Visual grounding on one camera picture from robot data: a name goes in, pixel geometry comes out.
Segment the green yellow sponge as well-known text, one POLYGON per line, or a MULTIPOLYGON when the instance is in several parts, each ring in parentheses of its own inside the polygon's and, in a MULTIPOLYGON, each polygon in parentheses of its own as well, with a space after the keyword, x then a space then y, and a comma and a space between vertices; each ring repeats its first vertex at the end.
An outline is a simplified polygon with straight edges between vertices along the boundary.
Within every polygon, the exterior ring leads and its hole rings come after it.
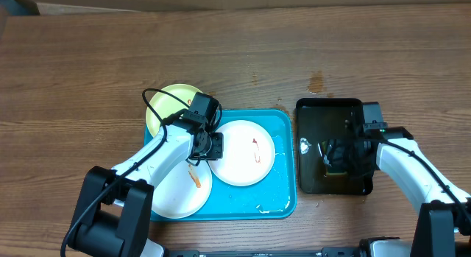
POLYGON ((343 141, 330 139, 323 141, 319 146, 327 175, 342 175, 348 172, 349 157, 343 141))

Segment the white plate with red stain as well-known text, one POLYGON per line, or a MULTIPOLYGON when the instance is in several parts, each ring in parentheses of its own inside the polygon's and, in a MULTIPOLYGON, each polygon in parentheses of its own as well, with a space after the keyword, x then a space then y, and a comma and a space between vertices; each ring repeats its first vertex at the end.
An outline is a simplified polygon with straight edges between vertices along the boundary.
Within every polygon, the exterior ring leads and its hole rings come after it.
POLYGON ((259 124, 236 120, 223 124, 222 158, 209 167, 221 181, 232 186, 251 186, 265 178, 275 162, 275 143, 259 124))

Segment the white plate with orange stain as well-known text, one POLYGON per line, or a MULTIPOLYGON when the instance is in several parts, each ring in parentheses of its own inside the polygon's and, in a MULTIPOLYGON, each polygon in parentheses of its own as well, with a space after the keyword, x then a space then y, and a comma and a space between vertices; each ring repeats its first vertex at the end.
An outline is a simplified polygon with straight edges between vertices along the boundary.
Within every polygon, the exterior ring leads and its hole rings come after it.
POLYGON ((212 184, 212 172, 206 162, 193 166, 182 161, 155 188, 152 211, 168 219, 190 216, 207 202, 212 184))

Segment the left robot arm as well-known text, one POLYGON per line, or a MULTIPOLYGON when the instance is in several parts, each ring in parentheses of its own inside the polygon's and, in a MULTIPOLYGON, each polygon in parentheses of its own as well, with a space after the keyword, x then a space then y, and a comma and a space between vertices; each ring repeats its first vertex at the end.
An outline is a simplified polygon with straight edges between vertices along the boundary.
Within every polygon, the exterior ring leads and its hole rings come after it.
POLYGON ((223 135, 169 125, 112 169, 95 166, 82 183, 60 254, 70 247, 90 256, 164 256, 148 237, 155 188, 179 163, 222 157, 223 135))

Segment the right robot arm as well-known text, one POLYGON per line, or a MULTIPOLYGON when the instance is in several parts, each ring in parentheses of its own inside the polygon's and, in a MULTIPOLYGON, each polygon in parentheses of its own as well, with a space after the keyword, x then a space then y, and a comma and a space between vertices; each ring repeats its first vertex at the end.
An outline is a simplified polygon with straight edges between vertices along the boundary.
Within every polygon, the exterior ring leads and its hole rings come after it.
POLYGON ((470 194, 449 181, 403 127, 364 129, 319 145, 327 172, 366 177, 387 174, 418 214, 412 242, 378 237, 361 240, 355 256, 469 256, 470 194))

